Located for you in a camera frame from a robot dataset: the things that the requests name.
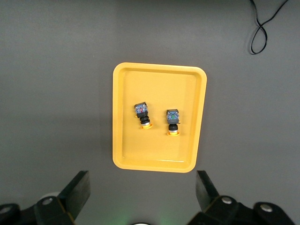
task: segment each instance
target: black cable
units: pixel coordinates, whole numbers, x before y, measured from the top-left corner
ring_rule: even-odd
[[[258,20],[258,13],[257,13],[257,8],[256,8],[256,5],[254,3],[254,0],[250,0],[252,6],[254,8],[255,18],[256,18],[257,25],[258,25],[258,28],[257,28],[257,30],[256,30],[256,32],[255,32],[255,34],[254,34],[254,36],[252,38],[252,41],[251,41],[251,46],[250,47],[251,47],[251,54],[252,55],[257,55],[257,54],[261,53],[265,49],[265,47],[267,46],[268,34],[267,34],[266,30],[264,29],[263,25],[265,25],[266,23],[268,23],[272,19],[274,19],[274,17],[276,16],[276,14],[280,11],[280,9],[282,8],[282,6],[284,6],[287,1],[288,0],[285,0],[284,3],[281,4],[281,6],[277,9],[276,13],[270,19],[268,19],[267,21],[265,21],[263,23],[260,23],[259,20]],[[258,51],[258,52],[255,52],[253,50],[253,41],[254,41],[254,39],[255,39],[255,37],[256,37],[256,35],[257,35],[257,33],[258,33],[259,30],[261,30],[263,32],[263,34],[264,34],[264,40],[265,41],[264,41],[264,46],[262,47],[262,49],[260,51]]]

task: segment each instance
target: yellow base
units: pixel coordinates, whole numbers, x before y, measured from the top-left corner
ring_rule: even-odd
[[[206,74],[197,67],[121,63],[113,72],[112,155],[122,169],[187,173],[197,159]],[[134,105],[146,102],[151,129]],[[166,135],[167,109],[178,109],[180,135]]]
[[[150,129],[153,125],[152,124],[148,124],[146,126],[142,126],[141,129],[142,130],[147,130],[147,129]]]
[[[168,132],[167,135],[176,137],[179,135],[179,132]]]

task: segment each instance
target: silver bolt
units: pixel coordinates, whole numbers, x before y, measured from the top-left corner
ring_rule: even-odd
[[[262,204],[261,208],[265,212],[272,212],[273,211],[273,209],[269,205],[267,205],[267,204]]]
[[[43,205],[48,205],[48,204],[50,204],[52,201],[53,201],[52,198],[47,198],[47,199],[43,200],[42,204],[43,204]]]
[[[11,210],[11,206],[8,206],[8,207],[4,207],[3,209],[1,209],[0,210],[0,214],[4,214],[4,213],[6,213],[6,212],[8,212],[8,211],[10,211]]]
[[[222,202],[224,202],[225,204],[231,204],[232,203],[232,200],[228,197],[223,197],[222,198]]]

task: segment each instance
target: yellow tray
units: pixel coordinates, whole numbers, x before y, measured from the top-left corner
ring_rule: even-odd
[[[121,63],[113,72],[113,161],[122,169],[187,173],[196,164],[206,89],[197,67]],[[146,102],[151,129],[134,105]],[[169,136],[167,109],[178,109],[179,136]]]

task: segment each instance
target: gray surface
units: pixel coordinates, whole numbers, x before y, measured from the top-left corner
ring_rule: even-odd
[[[257,1],[268,19],[282,1]],[[246,1],[0,1],[0,203],[22,208],[90,170],[77,224],[184,225],[200,210],[195,171],[252,207],[300,224],[300,3],[290,0],[257,56]],[[199,154],[186,174],[112,161],[112,73],[121,62],[201,67]]]

